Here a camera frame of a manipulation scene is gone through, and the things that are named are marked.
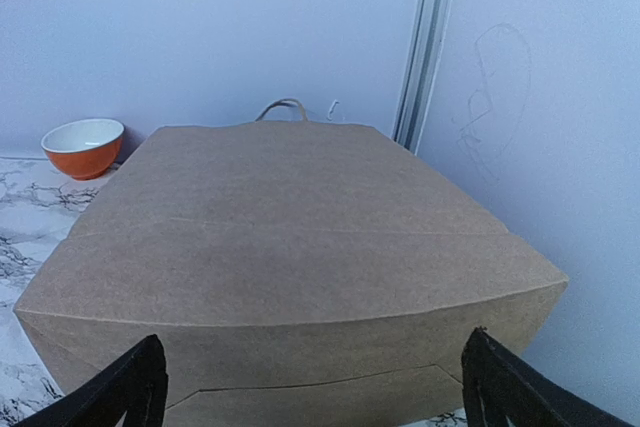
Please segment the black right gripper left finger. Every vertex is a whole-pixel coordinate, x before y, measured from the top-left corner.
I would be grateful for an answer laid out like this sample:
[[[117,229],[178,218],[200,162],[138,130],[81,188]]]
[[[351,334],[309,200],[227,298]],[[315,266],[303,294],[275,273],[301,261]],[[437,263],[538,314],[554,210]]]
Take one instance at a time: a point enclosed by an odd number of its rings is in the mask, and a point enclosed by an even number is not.
[[[75,391],[18,424],[161,426],[166,399],[164,347],[157,335],[149,335]]]

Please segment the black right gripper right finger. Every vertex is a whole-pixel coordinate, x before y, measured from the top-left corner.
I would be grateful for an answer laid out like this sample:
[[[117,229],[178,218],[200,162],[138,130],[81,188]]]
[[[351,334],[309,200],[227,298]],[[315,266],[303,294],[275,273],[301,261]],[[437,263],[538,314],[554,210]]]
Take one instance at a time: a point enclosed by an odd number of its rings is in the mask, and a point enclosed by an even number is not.
[[[626,426],[553,383],[483,328],[462,355],[463,403],[470,426]]]

